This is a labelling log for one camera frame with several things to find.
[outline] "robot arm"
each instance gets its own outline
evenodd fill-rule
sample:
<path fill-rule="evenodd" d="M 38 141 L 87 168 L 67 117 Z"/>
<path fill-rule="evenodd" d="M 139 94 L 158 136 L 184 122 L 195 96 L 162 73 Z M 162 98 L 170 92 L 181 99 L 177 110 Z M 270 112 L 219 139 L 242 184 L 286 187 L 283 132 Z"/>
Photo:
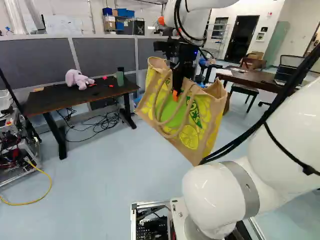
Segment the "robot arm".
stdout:
<path fill-rule="evenodd" d="M 182 0 L 180 3 L 180 19 L 187 32 L 195 37 L 203 37 L 210 9 L 229 7 L 239 0 Z M 177 0 L 169 0 L 164 11 L 164 23 L 175 28 L 174 16 Z"/>
<path fill-rule="evenodd" d="M 320 188 L 320 108 L 311 104 L 318 102 L 319 91 L 320 77 L 289 97 L 267 120 L 277 141 L 317 172 L 306 174 L 275 144 L 264 125 L 251 139 L 247 157 L 210 162 L 187 172 L 182 181 L 185 206 L 206 237 L 223 239 L 236 222 Z M 193 240 L 187 224 L 185 236 L 177 239 Z"/>

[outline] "black desk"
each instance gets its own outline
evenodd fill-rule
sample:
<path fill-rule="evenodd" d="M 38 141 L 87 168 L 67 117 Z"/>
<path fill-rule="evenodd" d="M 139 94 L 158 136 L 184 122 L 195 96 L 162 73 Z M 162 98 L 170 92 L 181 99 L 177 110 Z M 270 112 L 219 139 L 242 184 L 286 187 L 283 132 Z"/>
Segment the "black desk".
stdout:
<path fill-rule="evenodd" d="M 106 80 L 95 79 L 97 85 L 80 91 L 78 86 L 68 87 L 66 84 L 46 86 L 42 91 L 31 92 L 26 104 L 24 114 L 28 117 L 43 114 L 50 130 L 59 146 L 59 158 L 67 157 L 65 140 L 65 128 L 58 128 L 50 112 L 72 107 L 79 104 L 94 102 L 97 100 L 122 96 L 124 97 L 124 109 L 120 109 L 120 117 L 132 129 L 137 126 L 131 119 L 129 93 L 139 89 L 139 86 L 124 77 L 124 85 L 118 86 L 117 79 L 109 76 Z"/>

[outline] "desk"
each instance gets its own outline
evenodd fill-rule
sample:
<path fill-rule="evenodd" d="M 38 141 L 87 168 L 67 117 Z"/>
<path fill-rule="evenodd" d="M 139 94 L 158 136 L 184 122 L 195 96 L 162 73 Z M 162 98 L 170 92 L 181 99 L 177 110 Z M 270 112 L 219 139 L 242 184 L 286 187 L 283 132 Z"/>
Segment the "desk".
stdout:
<path fill-rule="evenodd" d="M 231 69 L 240 67 L 227 66 L 225 69 Z M 223 86 L 226 87 L 228 82 L 236 84 L 242 84 L 248 87 L 265 90 L 267 92 L 279 93 L 282 86 L 275 83 L 275 74 L 265 71 L 258 70 L 247 70 L 247 73 L 241 73 L 238 71 L 231 70 L 232 75 L 225 75 L 217 73 L 216 76 L 221 80 L 224 80 Z"/>
<path fill-rule="evenodd" d="M 83 91 L 80 91 L 76 85 L 72 87 L 66 84 L 46 86 L 42 91 L 31 92 L 26 101 L 24 114 L 28 117 L 43 114 L 58 143 L 61 160 L 67 157 L 65 129 L 64 127 L 58 128 L 50 114 L 52 111 L 123 95 L 124 109 L 120 109 L 120 117 L 132 129 L 137 128 L 131 119 L 129 93 L 138 90 L 138 85 L 124 77 L 124 85 L 118 86 L 117 79 L 113 76 L 109 76 L 107 80 L 95 79 L 95 83 L 97 85 Z"/>

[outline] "jute bag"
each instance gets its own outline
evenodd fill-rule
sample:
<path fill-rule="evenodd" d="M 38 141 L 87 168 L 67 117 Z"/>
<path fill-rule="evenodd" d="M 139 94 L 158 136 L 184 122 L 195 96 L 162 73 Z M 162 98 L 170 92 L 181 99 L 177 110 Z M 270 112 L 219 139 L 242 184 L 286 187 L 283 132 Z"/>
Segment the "jute bag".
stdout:
<path fill-rule="evenodd" d="M 165 60 L 149 57 L 145 93 L 136 113 L 196 166 L 214 147 L 227 91 L 219 80 L 202 89 L 184 78 L 175 102 L 172 85 Z"/>

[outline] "pink stuffed animal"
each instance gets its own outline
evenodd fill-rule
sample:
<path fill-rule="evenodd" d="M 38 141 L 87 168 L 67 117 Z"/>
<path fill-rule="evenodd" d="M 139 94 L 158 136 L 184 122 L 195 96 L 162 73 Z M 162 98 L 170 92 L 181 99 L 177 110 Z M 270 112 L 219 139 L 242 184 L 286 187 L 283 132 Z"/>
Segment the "pink stuffed animal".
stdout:
<path fill-rule="evenodd" d="M 79 90 L 85 90 L 87 88 L 87 84 L 94 84 L 95 80 L 82 75 L 78 70 L 70 69 L 65 74 L 65 82 L 68 87 L 72 87 L 77 84 L 79 86 Z"/>

